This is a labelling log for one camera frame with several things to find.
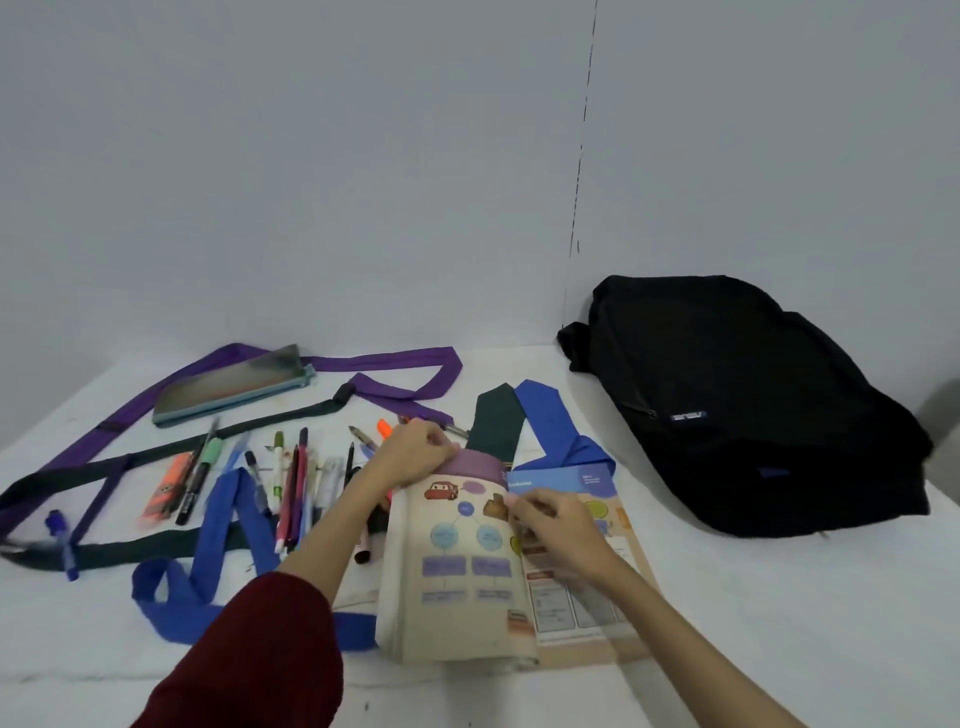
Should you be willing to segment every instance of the hand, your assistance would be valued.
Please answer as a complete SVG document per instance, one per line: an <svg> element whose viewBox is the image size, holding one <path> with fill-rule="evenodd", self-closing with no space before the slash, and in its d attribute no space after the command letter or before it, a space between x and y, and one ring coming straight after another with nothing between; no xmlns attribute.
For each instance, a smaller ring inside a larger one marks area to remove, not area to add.
<svg viewBox="0 0 960 728"><path fill-rule="evenodd" d="M512 520L533 530L561 566L592 584L622 561L575 494L535 488L522 497L508 493L503 500Z"/></svg>
<svg viewBox="0 0 960 728"><path fill-rule="evenodd" d="M459 451L436 423L411 420L394 427L361 472L386 494L423 480Z"/></svg>

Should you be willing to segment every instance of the maroon sweater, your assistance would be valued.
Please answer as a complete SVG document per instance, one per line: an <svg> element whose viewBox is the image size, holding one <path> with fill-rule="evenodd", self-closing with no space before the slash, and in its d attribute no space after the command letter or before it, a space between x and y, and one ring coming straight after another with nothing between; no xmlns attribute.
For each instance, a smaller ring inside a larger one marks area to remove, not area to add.
<svg viewBox="0 0 960 728"><path fill-rule="evenodd" d="M296 576L258 576L154 688L133 725L326 726L344 663L324 596Z"/></svg>

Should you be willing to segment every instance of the textbook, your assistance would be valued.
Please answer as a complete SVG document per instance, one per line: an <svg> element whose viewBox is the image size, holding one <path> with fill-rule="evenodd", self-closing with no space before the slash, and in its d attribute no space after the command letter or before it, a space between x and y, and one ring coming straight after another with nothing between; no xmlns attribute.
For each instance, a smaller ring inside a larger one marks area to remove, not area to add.
<svg viewBox="0 0 960 728"><path fill-rule="evenodd" d="M376 640L401 663L511 658L518 667L575 667L647 657L624 615L553 562L529 529L508 523L503 497L532 488L576 493L614 551L656 588L604 464L512 471L461 450L394 494Z"/></svg>

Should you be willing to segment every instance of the blue strap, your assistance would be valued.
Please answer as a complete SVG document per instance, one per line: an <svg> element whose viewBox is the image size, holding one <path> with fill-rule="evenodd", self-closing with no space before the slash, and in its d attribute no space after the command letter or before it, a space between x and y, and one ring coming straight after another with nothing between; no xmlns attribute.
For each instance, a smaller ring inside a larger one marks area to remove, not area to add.
<svg viewBox="0 0 960 728"><path fill-rule="evenodd" d="M254 489L253 479L243 468L217 478L210 492L189 575L180 562L173 559L151 559L133 570L133 601L167 642L195 643L223 609L212 601L220 583L227 529L234 509L250 545L256 573L267 573L279 566L279 557L274 553L274 533L256 507ZM156 588L164 576L169 594L165 602L159 602ZM336 613L333 622L341 650L376 647L373 638L376 617Z"/></svg>
<svg viewBox="0 0 960 728"><path fill-rule="evenodd" d="M546 384L525 379L514 388L527 420L546 452L539 460L517 465L514 470L531 471L564 468L569 465L606 463L610 475L616 469L613 458L586 435L577 432L560 399L560 392Z"/></svg>

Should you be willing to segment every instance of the forearm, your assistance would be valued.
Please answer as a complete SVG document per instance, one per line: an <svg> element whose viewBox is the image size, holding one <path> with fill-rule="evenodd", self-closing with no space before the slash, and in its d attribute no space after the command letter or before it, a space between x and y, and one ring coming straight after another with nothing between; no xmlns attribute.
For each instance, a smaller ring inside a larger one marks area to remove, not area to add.
<svg viewBox="0 0 960 728"><path fill-rule="evenodd" d="M332 605L353 547L373 507L386 491L377 473L361 470L310 529L300 549L287 556L277 570L310 582Z"/></svg>
<svg viewBox="0 0 960 728"><path fill-rule="evenodd" d="M803 728L617 559L596 579L627 616L702 728Z"/></svg>

